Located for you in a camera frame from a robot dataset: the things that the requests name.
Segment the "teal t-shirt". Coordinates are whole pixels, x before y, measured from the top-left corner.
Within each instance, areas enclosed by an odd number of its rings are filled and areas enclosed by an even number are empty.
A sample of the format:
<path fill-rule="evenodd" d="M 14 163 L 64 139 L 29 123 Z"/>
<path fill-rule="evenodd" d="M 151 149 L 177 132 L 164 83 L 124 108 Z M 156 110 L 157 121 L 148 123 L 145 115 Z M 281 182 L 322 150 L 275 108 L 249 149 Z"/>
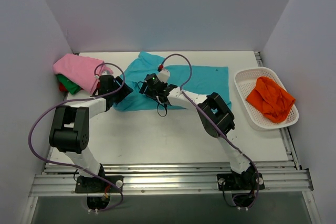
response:
<path fill-rule="evenodd" d="M 117 111 L 129 112 L 155 110 L 157 108 L 163 109 L 155 101 L 139 93 L 140 82 L 144 80 L 147 74 L 157 73 L 157 67 L 162 61 L 163 58 L 160 56 L 141 52 L 138 58 L 127 67 L 124 71 L 125 83 L 133 89 L 133 92 L 114 106 Z M 189 66 L 165 65 L 165 67 L 171 74 L 169 84 L 180 86 L 190 76 Z M 198 94 L 216 92 L 222 97 L 227 106 L 231 108 L 232 103 L 229 97 L 228 81 L 228 67 L 193 66 L 191 79 L 183 86 L 183 89 Z"/>

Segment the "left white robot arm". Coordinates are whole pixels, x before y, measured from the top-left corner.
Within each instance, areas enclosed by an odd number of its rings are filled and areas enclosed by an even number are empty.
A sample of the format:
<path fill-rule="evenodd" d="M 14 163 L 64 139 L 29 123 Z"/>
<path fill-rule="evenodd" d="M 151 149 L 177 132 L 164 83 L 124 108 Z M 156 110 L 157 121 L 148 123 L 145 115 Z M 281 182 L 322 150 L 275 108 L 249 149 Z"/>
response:
<path fill-rule="evenodd" d="M 88 147 L 89 121 L 118 105 L 133 92 L 121 77 L 103 75 L 89 100 L 56 107 L 49 135 L 49 144 L 68 156 L 80 176 L 88 178 L 87 186 L 94 192 L 105 188 L 106 179 L 100 164 Z"/>

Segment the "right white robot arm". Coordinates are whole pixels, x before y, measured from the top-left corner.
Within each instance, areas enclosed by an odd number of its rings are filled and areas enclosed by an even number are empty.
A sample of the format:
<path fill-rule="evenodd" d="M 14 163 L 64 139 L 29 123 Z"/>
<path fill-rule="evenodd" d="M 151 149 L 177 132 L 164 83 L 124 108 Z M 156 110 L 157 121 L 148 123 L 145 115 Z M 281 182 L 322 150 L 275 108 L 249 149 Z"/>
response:
<path fill-rule="evenodd" d="M 227 133 L 235 129 L 234 115 L 218 93 L 197 94 L 189 92 L 177 85 L 167 84 L 154 73 L 145 77 L 140 93 L 165 108 L 179 106 L 195 110 L 206 133 L 217 139 L 224 149 L 230 163 L 230 169 L 234 173 L 235 186 L 244 189 L 251 184 L 251 174 L 256 174 L 255 165 L 227 138 Z"/>

